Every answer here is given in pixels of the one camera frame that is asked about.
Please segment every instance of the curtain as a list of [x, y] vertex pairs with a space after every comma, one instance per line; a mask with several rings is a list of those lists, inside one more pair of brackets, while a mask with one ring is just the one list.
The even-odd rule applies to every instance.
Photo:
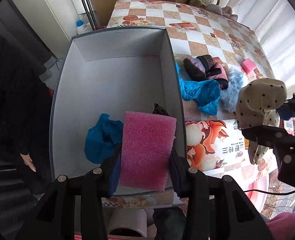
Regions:
[[221, 0], [239, 16], [238, 22], [252, 29], [272, 67], [275, 78], [295, 92], [295, 11], [287, 0]]

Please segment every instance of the pink sponge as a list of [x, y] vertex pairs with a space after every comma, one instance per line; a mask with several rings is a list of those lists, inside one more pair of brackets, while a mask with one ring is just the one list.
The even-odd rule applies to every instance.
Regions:
[[175, 128], [170, 116], [126, 112], [121, 185], [164, 191]]
[[250, 74], [256, 68], [256, 65], [252, 60], [247, 58], [245, 61], [241, 63], [241, 67], [247, 74]]

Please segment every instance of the gray box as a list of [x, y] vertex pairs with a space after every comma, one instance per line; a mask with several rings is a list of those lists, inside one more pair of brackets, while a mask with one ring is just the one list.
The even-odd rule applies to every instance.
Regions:
[[[174, 147], [186, 157], [182, 97], [164, 27], [108, 28], [73, 37], [56, 84], [50, 126], [53, 178], [86, 174], [88, 130], [102, 113], [124, 122], [126, 111], [152, 113], [154, 103], [177, 119]], [[171, 187], [168, 176], [167, 189]], [[118, 185], [117, 196], [148, 194]]]

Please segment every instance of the polka dot cloth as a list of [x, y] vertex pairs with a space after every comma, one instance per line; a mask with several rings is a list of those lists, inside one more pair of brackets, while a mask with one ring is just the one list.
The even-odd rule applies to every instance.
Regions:
[[[278, 127], [280, 116], [275, 109], [283, 105], [287, 97], [285, 84], [270, 78], [256, 79], [239, 92], [236, 118], [239, 129], [259, 125]], [[249, 141], [249, 159], [258, 164], [268, 147]]]

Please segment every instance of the silver bolt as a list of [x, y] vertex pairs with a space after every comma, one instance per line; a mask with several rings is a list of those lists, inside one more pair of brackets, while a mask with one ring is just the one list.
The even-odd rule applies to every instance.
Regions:
[[225, 175], [225, 176], [224, 176], [224, 180], [225, 180], [226, 182], [231, 182], [233, 179], [232, 179], [231, 176], [229, 176], [229, 175]]
[[197, 173], [197, 169], [193, 167], [189, 168], [188, 171], [189, 173]]
[[275, 134], [275, 137], [277, 137], [277, 138], [281, 138], [283, 135], [280, 133], [280, 132], [277, 132], [276, 134]]
[[66, 177], [65, 175], [61, 175], [61, 176], [58, 177], [58, 181], [59, 181], [59, 182], [63, 182], [63, 181], [65, 181], [66, 179], [67, 179], [67, 177]]
[[292, 157], [290, 155], [285, 155], [283, 160], [285, 163], [290, 163], [292, 161]]
[[94, 173], [94, 174], [101, 174], [101, 173], [102, 173], [102, 169], [101, 169], [101, 168], [95, 168], [95, 169], [93, 170], [93, 173]]

